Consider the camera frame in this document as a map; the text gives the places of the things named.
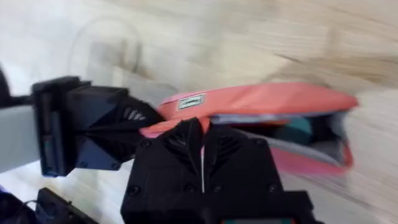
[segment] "fabric label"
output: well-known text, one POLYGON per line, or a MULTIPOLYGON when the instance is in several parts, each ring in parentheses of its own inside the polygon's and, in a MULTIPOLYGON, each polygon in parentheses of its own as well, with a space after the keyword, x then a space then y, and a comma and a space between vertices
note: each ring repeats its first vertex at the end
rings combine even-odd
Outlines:
POLYGON ((204 100, 205 100, 205 94, 199 94, 181 99, 178 102, 178 109, 182 110, 191 106, 200 105, 204 102, 204 100))

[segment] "teal fabric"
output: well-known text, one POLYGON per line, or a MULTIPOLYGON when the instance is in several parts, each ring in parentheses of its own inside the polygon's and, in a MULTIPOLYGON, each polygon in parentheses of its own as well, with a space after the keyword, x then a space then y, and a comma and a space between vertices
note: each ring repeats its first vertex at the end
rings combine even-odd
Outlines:
POLYGON ((294 118, 288 124, 280 127, 274 137, 306 146, 311 143, 312 134, 311 124, 308 119, 294 118))

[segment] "black 3d printed part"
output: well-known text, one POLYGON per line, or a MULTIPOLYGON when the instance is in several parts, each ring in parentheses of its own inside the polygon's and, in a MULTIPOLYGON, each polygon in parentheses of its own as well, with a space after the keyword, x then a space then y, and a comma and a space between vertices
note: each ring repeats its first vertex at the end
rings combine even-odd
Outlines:
POLYGON ((318 223, 306 192, 283 190, 266 141, 215 125, 202 136, 195 118, 140 143, 121 207, 125 223, 318 223))
POLYGON ((47 188, 39 190, 35 214, 41 224, 97 224, 71 202, 47 188))
POLYGON ((135 155, 139 129, 164 119, 125 88, 62 77, 32 88, 43 175, 75 167, 118 170, 135 155))

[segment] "wooden floor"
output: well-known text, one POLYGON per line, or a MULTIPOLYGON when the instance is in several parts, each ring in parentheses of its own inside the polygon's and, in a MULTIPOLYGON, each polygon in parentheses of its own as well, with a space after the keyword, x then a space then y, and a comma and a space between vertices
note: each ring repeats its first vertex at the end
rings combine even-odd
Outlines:
MULTIPOLYGON (((397 9, 393 0, 0 0, 0 63, 14 93, 66 74, 118 85, 104 67, 135 69, 129 54, 141 49, 138 74, 179 91, 301 80, 355 95, 361 106, 345 121, 354 169, 282 174, 285 188, 308 190, 327 224, 398 223, 397 9), (127 59, 109 56, 118 54, 127 59)), ((100 223, 122 223, 130 168, 45 179, 33 163, 0 184, 22 200, 47 186, 100 223)))

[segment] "black plastic bracket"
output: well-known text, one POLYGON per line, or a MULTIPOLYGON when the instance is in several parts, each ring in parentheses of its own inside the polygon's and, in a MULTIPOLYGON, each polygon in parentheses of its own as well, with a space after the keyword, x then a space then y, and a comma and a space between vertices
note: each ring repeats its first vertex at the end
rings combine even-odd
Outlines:
POLYGON ((139 129, 163 121, 125 88, 62 77, 32 87, 40 163, 46 176, 74 168, 118 170, 134 158, 139 129))
POLYGON ((41 224, 97 224, 88 215, 59 197, 48 188, 37 195, 36 217, 41 224))

